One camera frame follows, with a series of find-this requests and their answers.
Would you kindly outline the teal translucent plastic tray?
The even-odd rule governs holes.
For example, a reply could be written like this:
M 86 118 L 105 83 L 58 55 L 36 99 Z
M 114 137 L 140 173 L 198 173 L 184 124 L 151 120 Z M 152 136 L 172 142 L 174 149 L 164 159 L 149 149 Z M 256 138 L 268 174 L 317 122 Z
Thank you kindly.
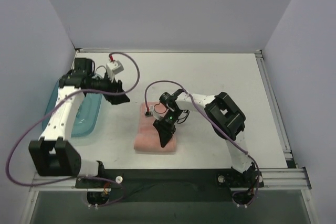
M 56 81 L 51 93 L 45 114 L 49 113 L 55 107 L 58 97 L 58 85 L 59 80 Z M 88 93 L 86 95 L 76 114 L 71 137 L 84 137 L 94 130 L 101 106 L 101 100 L 102 94 Z M 43 131 L 47 127 L 49 120 L 50 117 L 42 122 Z

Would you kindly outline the silver aluminium front rail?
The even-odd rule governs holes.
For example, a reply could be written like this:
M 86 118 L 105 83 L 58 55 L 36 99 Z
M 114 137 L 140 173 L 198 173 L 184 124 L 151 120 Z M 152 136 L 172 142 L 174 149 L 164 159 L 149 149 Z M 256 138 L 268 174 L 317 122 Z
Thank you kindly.
M 238 190 L 300 190 L 310 189 L 308 174 L 304 168 L 260 168 L 262 183 L 246 187 L 232 187 L 232 169 L 107 169 L 102 178 L 51 178 L 35 176 L 31 189 L 37 191 L 78 190 L 103 192 L 119 189 L 138 190 L 146 188 L 172 188 L 195 191 Z

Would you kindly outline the pink terry towel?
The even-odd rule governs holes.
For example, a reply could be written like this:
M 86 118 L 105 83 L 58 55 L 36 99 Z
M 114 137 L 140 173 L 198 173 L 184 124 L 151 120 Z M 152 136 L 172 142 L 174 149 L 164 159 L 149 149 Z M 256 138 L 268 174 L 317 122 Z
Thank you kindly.
M 140 105 L 140 119 L 138 132 L 135 137 L 133 148 L 138 153 L 146 154 L 171 154 L 175 153 L 177 147 L 177 138 L 175 135 L 171 140 L 161 147 L 160 138 L 157 130 L 153 126 L 154 116 L 145 116 L 146 106 L 143 102 Z

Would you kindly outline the silver aluminium right rail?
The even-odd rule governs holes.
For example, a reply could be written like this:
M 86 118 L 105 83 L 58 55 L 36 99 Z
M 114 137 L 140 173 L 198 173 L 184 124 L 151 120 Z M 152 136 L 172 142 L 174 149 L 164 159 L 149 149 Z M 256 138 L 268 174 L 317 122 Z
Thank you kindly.
M 280 144 L 283 150 L 283 154 L 287 163 L 288 168 L 297 168 L 297 164 L 295 162 L 292 148 L 290 146 L 288 136 L 285 130 L 285 126 L 282 120 L 282 116 L 279 110 L 279 106 L 275 97 L 275 93 L 273 91 L 273 88 L 271 86 L 271 82 L 269 79 L 269 75 L 266 69 L 264 57 L 262 55 L 262 51 L 258 50 L 255 53 L 256 62 L 259 68 L 259 72 L 264 84 L 264 88 L 266 91 L 266 96 L 270 105 L 270 109 L 272 112 L 272 117 L 275 122 L 276 130 L 279 136 Z

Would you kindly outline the silver aluminium rail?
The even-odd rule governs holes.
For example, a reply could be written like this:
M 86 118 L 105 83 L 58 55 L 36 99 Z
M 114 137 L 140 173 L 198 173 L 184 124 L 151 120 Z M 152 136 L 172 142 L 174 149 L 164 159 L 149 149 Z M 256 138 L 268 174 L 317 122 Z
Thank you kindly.
M 280 144 L 283 150 L 283 154 L 287 163 L 288 168 L 297 168 L 297 164 L 295 162 L 292 148 L 290 146 L 288 136 L 285 130 L 285 126 L 282 120 L 282 116 L 279 110 L 279 106 L 275 97 L 275 93 L 273 91 L 273 88 L 271 86 L 271 82 L 269 79 L 269 75 L 266 69 L 264 57 L 262 55 L 262 51 L 258 50 L 255 53 L 256 62 L 259 68 L 259 72 L 264 84 L 264 88 L 266 91 L 266 96 L 270 105 L 270 109 L 272 112 L 272 117 L 275 122 L 276 130 L 279 136 Z
M 108 53 L 110 48 L 76 48 L 78 53 Z
M 300 190 L 310 189 L 308 174 L 304 168 L 260 168 L 262 183 L 246 187 L 232 187 L 232 169 L 107 169 L 102 178 L 51 178 L 35 176 L 31 189 L 37 191 L 78 190 L 103 192 L 119 189 L 138 190 L 146 188 L 172 188 L 195 191 L 238 190 Z

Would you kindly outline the silver aluminium back rail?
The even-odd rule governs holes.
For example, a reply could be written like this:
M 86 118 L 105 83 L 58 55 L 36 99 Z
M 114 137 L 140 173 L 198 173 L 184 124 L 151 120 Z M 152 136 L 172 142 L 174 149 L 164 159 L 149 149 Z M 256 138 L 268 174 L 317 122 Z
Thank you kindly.
M 110 48 L 76 48 L 78 53 L 108 53 Z

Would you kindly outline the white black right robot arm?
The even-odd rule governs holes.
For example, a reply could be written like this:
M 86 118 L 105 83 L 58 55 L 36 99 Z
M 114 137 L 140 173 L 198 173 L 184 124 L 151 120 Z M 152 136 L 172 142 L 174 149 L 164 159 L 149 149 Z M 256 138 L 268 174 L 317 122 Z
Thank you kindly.
M 244 135 L 246 117 L 227 93 L 187 94 L 178 89 L 173 94 L 164 92 L 159 102 L 167 109 L 165 115 L 159 116 L 153 123 L 161 147 L 165 147 L 173 137 L 175 125 L 184 111 L 199 112 L 211 124 L 214 132 L 226 141 L 233 170 L 233 178 L 226 181 L 232 182 L 232 187 L 262 183 L 259 167 L 247 151 Z

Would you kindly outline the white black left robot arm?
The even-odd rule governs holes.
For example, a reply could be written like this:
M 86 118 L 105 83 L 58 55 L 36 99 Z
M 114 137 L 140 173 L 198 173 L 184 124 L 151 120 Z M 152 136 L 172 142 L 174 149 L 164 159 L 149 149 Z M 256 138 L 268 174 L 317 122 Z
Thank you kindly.
M 115 79 L 123 71 L 122 63 L 112 60 L 106 63 L 103 77 L 95 74 L 94 66 L 91 59 L 77 58 L 74 68 L 60 78 L 55 111 L 39 139 L 31 141 L 28 147 L 38 175 L 87 176 L 87 182 L 94 188 L 106 183 L 102 163 L 81 158 L 69 142 L 78 109 L 89 90 L 104 91 L 105 99 L 112 105 L 130 102 L 123 93 L 122 81 Z

